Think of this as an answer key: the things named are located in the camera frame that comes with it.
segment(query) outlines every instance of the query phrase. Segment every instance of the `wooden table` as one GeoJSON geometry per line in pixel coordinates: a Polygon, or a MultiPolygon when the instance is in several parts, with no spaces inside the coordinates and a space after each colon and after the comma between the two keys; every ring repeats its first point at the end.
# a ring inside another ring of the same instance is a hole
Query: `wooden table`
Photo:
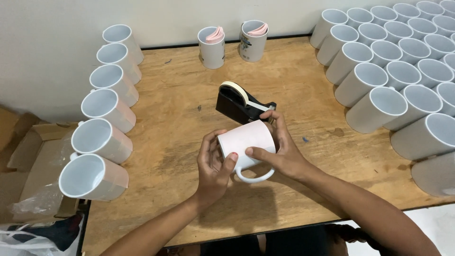
{"type": "MultiPolygon", "coordinates": [[[[131,108],[137,123],[127,134],[134,151],[122,164],[130,175],[129,188],[112,202],[92,202],[82,248],[86,256],[99,255],[196,191],[202,137],[217,128],[239,126],[215,110],[223,81],[239,83],[261,102],[276,102],[304,156],[325,172],[400,209],[455,201],[430,196],[415,185],[412,163],[392,149],[388,130],[361,134],[347,125],[347,108],[335,100],[335,87],[327,81],[326,68],[316,60],[317,50],[307,37],[268,40],[256,63],[243,61],[238,45],[226,44],[226,62],[217,70],[202,66],[198,47],[144,51],[142,80],[136,85],[139,102],[131,108]]],[[[251,178],[267,171],[263,165],[244,175],[251,178]]],[[[342,218],[346,216],[330,203],[279,173],[256,184],[233,176],[225,196],[167,245],[342,218]]]]}

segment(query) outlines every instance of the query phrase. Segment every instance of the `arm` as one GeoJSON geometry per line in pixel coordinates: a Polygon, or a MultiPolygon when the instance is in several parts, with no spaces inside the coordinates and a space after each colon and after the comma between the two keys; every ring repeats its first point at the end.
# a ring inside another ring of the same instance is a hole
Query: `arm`
{"type": "Polygon", "coordinates": [[[147,221],[122,237],[101,256],[152,256],[202,211],[226,192],[229,175],[234,170],[238,155],[229,154],[224,163],[216,136],[226,130],[213,131],[204,136],[197,156],[199,186],[194,195],[174,208],[147,221]]]}
{"type": "Polygon", "coordinates": [[[403,256],[440,256],[436,246],[402,211],[384,199],[349,182],[321,171],[308,162],[292,140],[284,117],[267,111],[261,118],[272,117],[276,128],[269,129],[279,146],[276,154],[262,148],[245,153],[270,163],[282,174],[302,183],[342,209],[367,234],[385,248],[403,256]]]}

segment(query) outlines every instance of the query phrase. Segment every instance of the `tape dispenser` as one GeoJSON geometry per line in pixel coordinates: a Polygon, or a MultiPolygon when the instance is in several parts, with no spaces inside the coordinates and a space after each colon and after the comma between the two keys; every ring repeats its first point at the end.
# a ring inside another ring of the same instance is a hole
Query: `tape dispenser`
{"type": "MultiPolygon", "coordinates": [[[[262,104],[240,87],[240,85],[226,81],[220,85],[218,90],[217,106],[215,109],[234,121],[247,124],[259,120],[259,115],[265,111],[269,109],[275,110],[276,108],[277,104],[275,102],[262,104]]],[[[273,122],[272,118],[261,120],[263,122],[273,122]]]]}

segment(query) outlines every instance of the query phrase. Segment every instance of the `beige masking tape roll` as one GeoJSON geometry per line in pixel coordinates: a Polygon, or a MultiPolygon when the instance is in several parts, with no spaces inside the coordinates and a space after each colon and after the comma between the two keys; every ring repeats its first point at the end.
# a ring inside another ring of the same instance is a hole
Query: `beige masking tape roll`
{"type": "Polygon", "coordinates": [[[240,85],[234,83],[234,82],[230,82],[230,81],[225,81],[223,82],[221,85],[220,85],[220,88],[218,90],[221,90],[221,87],[223,86],[228,86],[228,87],[231,87],[232,89],[236,90],[240,96],[242,96],[243,98],[243,106],[246,107],[247,105],[251,106],[251,107],[254,107],[254,108],[257,108],[257,109],[260,109],[262,111],[267,111],[269,110],[269,108],[267,107],[264,107],[262,105],[259,105],[257,103],[254,103],[254,102],[251,102],[248,100],[248,95],[247,93],[245,92],[245,90],[243,90],[240,85]]]}

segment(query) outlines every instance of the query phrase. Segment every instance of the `hand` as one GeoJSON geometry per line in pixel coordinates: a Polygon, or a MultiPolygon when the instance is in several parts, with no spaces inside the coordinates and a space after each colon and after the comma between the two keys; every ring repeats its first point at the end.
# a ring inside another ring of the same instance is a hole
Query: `hand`
{"type": "Polygon", "coordinates": [[[260,118],[269,117],[275,119],[276,123],[276,128],[269,123],[266,123],[266,125],[272,134],[275,148],[278,150],[277,153],[273,154],[263,148],[250,147],[245,150],[245,154],[271,164],[275,170],[292,179],[302,179],[305,169],[312,166],[312,164],[303,157],[292,140],[283,114],[274,110],[268,110],[260,115],[260,118]]]}
{"type": "Polygon", "coordinates": [[[194,194],[202,207],[220,199],[228,187],[229,176],[237,163],[238,154],[227,155],[224,162],[217,136],[227,130],[216,130],[204,136],[197,156],[199,186],[194,194]]]}

